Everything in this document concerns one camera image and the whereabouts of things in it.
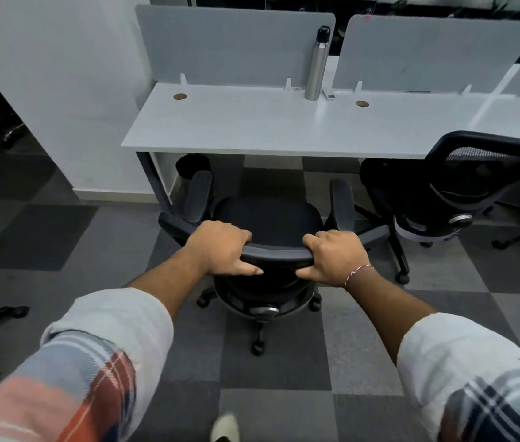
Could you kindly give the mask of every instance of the bracelet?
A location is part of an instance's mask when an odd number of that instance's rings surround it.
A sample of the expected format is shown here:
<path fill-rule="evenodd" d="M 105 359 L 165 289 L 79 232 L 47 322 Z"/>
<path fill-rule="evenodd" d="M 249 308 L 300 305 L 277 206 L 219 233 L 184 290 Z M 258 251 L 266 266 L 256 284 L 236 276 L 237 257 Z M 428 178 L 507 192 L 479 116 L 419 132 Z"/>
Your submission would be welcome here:
<path fill-rule="evenodd" d="M 365 265 L 360 265 L 360 267 L 356 268 L 353 272 L 350 272 L 350 274 L 349 274 L 348 277 L 346 278 L 346 282 L 344 282 L 344 290 L 347 290 L 347 289 L 346 289 L 346 285 L 348 284 L 348 281 L 350 280 L 350 278 L 351 278 L 354 274 L 358 273 L 361 269 L 366 268 L 366 267 L 372 267 L 372 265 L 369 264 L 369 263 L 367 263 L 367 264 L 365 264 Z"/>

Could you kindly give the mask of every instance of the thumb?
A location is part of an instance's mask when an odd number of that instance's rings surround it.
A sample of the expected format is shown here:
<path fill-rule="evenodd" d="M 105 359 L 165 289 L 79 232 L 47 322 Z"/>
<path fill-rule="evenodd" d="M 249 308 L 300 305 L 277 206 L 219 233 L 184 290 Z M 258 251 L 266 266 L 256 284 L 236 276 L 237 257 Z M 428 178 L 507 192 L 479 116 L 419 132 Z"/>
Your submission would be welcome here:
<path fill-rule="evenodd" d="M 264 274 L 264 271 L 260 267 L 256 267 L 255 265 L 252 265 L 251 263 L 244 262 L 243 260 L 236 260 L 234 266 L 233 266 L 233 273 L 234 276 L 242 275 L 242 276 L 253 276 L 254 274 Z"/>
<path fill-rule="evenodd" d="M 315 268 L 315 265 L 299 268 L 295 271 L 295 274 L 299 279 L 306 279 L 308 281 L 324 282 L 325 280 L 325 277 L 317 268 Z"/>

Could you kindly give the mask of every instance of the person's left hand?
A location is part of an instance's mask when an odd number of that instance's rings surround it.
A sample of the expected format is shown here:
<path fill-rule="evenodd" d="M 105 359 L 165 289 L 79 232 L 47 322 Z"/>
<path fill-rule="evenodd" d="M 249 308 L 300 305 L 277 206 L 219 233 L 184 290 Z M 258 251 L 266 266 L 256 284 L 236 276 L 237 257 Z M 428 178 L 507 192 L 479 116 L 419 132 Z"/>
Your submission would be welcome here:
<path fill-rule="evenodd" d="M 206 220 L 189 237 L 183 251 L 196 260 L 206 274 L 231 276 L 263 274 L 263 271 L 239 258 L 252 233 L 230 223 Z"/>

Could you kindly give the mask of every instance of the chair caster wheel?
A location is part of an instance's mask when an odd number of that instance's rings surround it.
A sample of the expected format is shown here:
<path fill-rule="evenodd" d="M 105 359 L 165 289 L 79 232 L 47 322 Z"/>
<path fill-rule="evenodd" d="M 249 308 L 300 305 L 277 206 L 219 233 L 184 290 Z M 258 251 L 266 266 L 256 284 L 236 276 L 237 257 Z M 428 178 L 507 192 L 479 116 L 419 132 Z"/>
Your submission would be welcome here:
<path fill-rule="evenodd" d="M 29 314 L 30 309 L 31 308 L 26 305 L 19 305 L 19 307 L 14 307 L 13 318 L 15 318 L 15 319 L 24 318 L 25 316 L 27 316 Z"/>
<path fill-rule="evenodd" d="M 405 285 L 409 283 L 409 274 L 397 273 L 395 275 L 395 280 L 401 285 Z"/>
<path fill-rule="evenodd" d="M 209 306 L 209 300 L 206 297 L 199 297 L 196 300 L 197 306 L 199 306 L 202 309 L 206 309 Z"/>
<path fill-rule="evenodd" d="M 252 353 L 255 356 L 260 356 L 264 353 L 264 343 L 256 341 L 254 344 L 252 344 Z"/>
<path fill-rule="evenodd" d="M 502 242 L 500 240 L 493 240 L 491 241 L 491 245 L 493 248 L 498 250 L 504 250 L 506 249 L 510 244 L 507 242 Z"/>
<path fill-rule="evenodd" d="M 321 310 L 321 302 L 310 300 L 309 310 L 311 310 L 312 312 L 319 312 Z"/>

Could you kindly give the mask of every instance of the desk leg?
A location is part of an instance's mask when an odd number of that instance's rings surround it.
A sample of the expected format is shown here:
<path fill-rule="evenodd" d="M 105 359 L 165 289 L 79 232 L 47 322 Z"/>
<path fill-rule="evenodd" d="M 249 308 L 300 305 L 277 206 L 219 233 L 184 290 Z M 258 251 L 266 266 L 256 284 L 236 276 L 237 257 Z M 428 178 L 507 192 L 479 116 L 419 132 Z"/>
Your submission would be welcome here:
<path fill-rule="evenodd" d="M 152 155 L 149 152 L 136 153 L 139 162 L 146 173 L 147 179 L 149 180 L 150 185 L 152 185 L 153 193 L 155 194 L 158 203 L 160 203 L 161 210 L 172 214 L 172 204 L 166 194 L 164 186 L 161 184 L 160 176 L 157 173 L 156 166 L 153 164 Z"/>

